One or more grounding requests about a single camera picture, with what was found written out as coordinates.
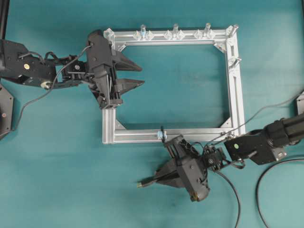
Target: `teal table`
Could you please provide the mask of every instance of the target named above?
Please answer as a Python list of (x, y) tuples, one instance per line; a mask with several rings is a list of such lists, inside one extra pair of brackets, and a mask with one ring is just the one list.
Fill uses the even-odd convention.
[[(304, 90), (304, 30), (300, 0), (11, 0), (7, 39), (41, 54), (77, 54), (95, 29), (227, 28), (239, 24), (238, 47), (245, 117)], [(145, 80), (123, 96), (119, 119), (130, 129), (211, 127), (228, 116), (223, 55), (212, 46), (130, 47), (124, 52), (142, 72), (120, 78)], [(1, 81), (21, 106), (45, 91)], [(296, 114), (295, 104), (269, 109), (247, 131)], [(101, 143), (102, 119), (86, 85), (53, 91), (29, 106), (16, 132), (0, 142), (1, 228), (229, 228), (237, 202), (232, 189), (209, 175), (211, 192), (200, 203), (186, 190), (136, 183), (153, 175), (169, 155), (158, 143)], [(304, 152), (304, 144), (287, 148)], [(229, 167), (242, 200), (241, 228), (263, 227), (255, 183), (267, 166), (247, 161)], [(271, 227), (303, 227), (302, 164), (277, 167), (261, 185), (261, 207)]]

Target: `black wire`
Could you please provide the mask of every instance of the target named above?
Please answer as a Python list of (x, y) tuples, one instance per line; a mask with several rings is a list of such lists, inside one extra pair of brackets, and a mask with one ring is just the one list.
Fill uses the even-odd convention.
[(165, 143), (165, 132), (164, 132), (164, 130), (163, 130), (163, 126), (161, 126), (161, 133), (162, 133), (162, 137), (161, 137), (161, 142), (162, 143)]
[(235, 131), (235, 130), (237, 130), (238, 128), (240, 128), (240, 127), (244, 126), (245, 124), (249, 123), (251, 120), (253, 120), (253, 119), (254, 119), (261, 111), (263, 111), (264, 109), (273, 108), (273, 107), (277, 107), (277, 106), (284, 105), (284, 104), (286, 104), (286, 103), (288, 103), (288, 102), (290, 102), (290, 101), (295, 100), (295, 99), (296, 99), (299, 95), (301, 95), (301, 94), (302, 94), (302, 92), (298, 93), (297, 95), (294, 95), (293, 97), (291, 97), (291, 98), (289, 98), (288, 100), (283, 101), (283, 102), (281, 102), (281, 103), (266, 105), (266, 106), (260, 108), (256, 113), (254, 113), (254, 114), (253, 114), (248, 120), (246, 120), (243, 124), (241, 124), (240, 126), (234, 128), (234, 129), (232, 129), (232, 130), (230, 130), (230, 131), (223, 132), (223, 134), (221, 134), (220, 136), (215, 137), (214, 139), (212, 139), (212, 140), (210, 140), (209, 142), (207, 142), (206, 145), (208, 145), (209, 143), (212, 143), (213, 141), (217, 140), (218, 138), (224, 136), (225, 134), (228, 134), (228, 133), (230, 133), (230, 132), (232, 132), (232, 131)]
[(49, 51), (49, 52), (47, 52), (46, 55), (44, 56), (44, 60), (47, 60), (49, 55), (51, 55), (54, 59), (58, 59), (58, 57), (55, 55), (54, 52)]
[(259, 187), (260, 187), (260, 183), (261, 183), (261, 180), (263, 179), (263, 177), (266, 175), (266, 173), (268, 173), (271, 169), (273, 169), (275, 166), (279, 165), (279, 164), (285, 164), (285, 163), (290, 163), (290, 162), (299, 162), (299, 161), (304, 161), (304, 158), (296, 158), (296, 159), (289, 159), (289, 160), (284, 160), (284, 161), (280, 161), (274, 165), (271, 165), (269, 166), (266, 170), (264, 170), (264, 172), (261, 174), (261, 176), (259, 177), (257, 183), (256, 183), (256, 206), (257, 206), (257, 210), (258, 210), (258, 213), (265, 225), (265, 227), (269, 228), (270, 226), (267, 224), (263, 214), (262, 214), (262, 211), (261, 211), (261, 207), (260, 207), (260, 203), (259, 203), (259, 194), (258, 194), (258, 190), (259, 190)]
[(80, 52), (72, 61), (68, 62), (66, 65), (64, 65), (64, 66), (58, 71), (58, 73), (56, 74), (56, 76), (55, 76), (55, 78), (54, 78), (54, 80), (53, 80), (53, 82), (52, 82), (51, 88), (50, 88), (46, 93), (44, 93), (43, 95), (41, 95), (41, 96), (39, 96), (39, 97), (37, 97), (37, 98), (35, 98), (35, 99), (33, 99), (33, 100), (30, 100), (30, 101), (26, 102), (26, 103), (23, 105), (23, 107), (22, 107), (22, 109), (21, 109), (21, 111), (20, 111), (20, 115), (19, 115), (19, 118), (18, 118), (18, 120), (17, 120), (17, 123), (16, 123), (15, 128), (3, 132), (2, 134), (0, 134), (0, 137), (3, 136), (3, 135), (5, 135), (5, 134), (8, 134), (8, 133), (10, 133), (10, 132), (13, 132), (13, 131), (15, 131), (15, 130), (18, 128), (19, 123), (20, 123), (20, 120), (21, 120), (22, 115), (23, 115), (24, 109), (25, 109), (28, 105), (30, 105), (30, 104), (32, 104), (32, 103), (34, 103), (34, 102), (36, 102), (36, 101), (38, 101), (38, 100), (44, 98), (44, 97), (47, 96), (50, 92), (52, 92), (52, 90), (54, 89), (54, 86), (55, 86), (55, 82), (56, 82), (58, 76), (60, 75), (60, 73), (61, 73), (66, 67), (68, 67), (70, 64), (72, 64), (72, 63), (74, 63), (75, 61), (77, 61), (77, 60), (84, 54), (84, 52), (85, 52), (89, 47), (91, 47), (91, 46), (85, 47), (85, 48), (84, 48), (84, 49), (83, 49), (83, 50), (82, 50), (82, 51), (81, 51), (81, 52)]
[(236, 221), (236, 225), (235, 225), (235, 228), (238, 227), (238, 224), (239, 224), (239, 220), (240, 220), (240, 217), (241, 217), (241, 200), (239, 198), (239, 195), (238, 195), (238, 192), (236, 190), (236, 188), (234, 187), (233, 183), (228, 179), (228, 177), (226, 177), (223, 173), (221, 173), (220, 171), (215, 171), (215, 173), (217, 173), (218, 175), (220, 175), (222, 178), (224, 178), (228, 183), (229, 185), (232, 187), (233, 191), (234, 191), (234, 194), (236, 195), (236, 198), (237, 198), (237, 206), (238, 206), (238, 210), (237, 210), (237, 221)]
[(203, 149), (203, 152), (202, 152), (202, 154), (203, 154), (204, 153), (204, 147), (200, 142), (194, 142), (194, 143), (191, 144), (191, 147), (190, 147), (191, 152), (193, 152), (193, 150), (192, 150), (193, 146), (196, 145), (196, 144), (199, 144), (201, 146), (201, 148)]
[(42, 56), (39, 53), (34, 52), (34, 51), (29, 51), (29, 52), (27, 52), (25, 54), (21, 54), (21, 55), (18, 56), (18, 58), (24, 58), (24, 57), (29, 56), (29, 55), (36, 55), (36, 56), (38, 56), (39, 59), (40, 59), (40, 62), (43, 63), (43, 64), (45, 64), (44, 59), (42, 58)]

